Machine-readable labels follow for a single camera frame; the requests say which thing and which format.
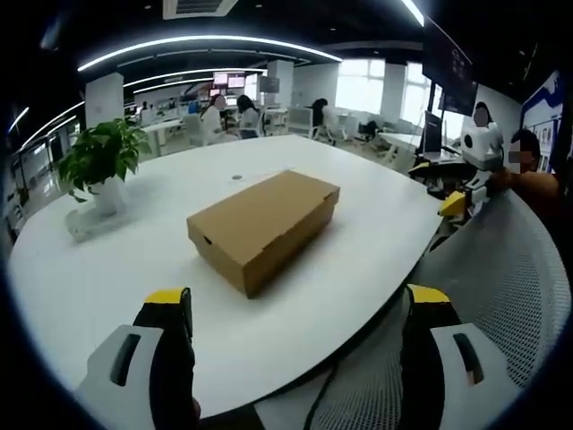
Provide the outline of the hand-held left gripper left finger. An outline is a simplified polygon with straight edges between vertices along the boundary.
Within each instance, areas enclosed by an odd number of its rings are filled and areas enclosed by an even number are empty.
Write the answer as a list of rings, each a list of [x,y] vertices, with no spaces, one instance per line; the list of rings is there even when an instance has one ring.
[[[196,429],[194,366],[191,290],[159,290],[94,350],[74,395],[106,429]]]

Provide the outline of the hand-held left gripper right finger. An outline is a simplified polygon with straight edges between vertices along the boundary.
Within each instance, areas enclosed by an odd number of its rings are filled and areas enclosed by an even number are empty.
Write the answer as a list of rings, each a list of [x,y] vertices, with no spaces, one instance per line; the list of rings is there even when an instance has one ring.
[[[435,288],[406,286],[401,429],[486,429],[511,404],[508,360]]]

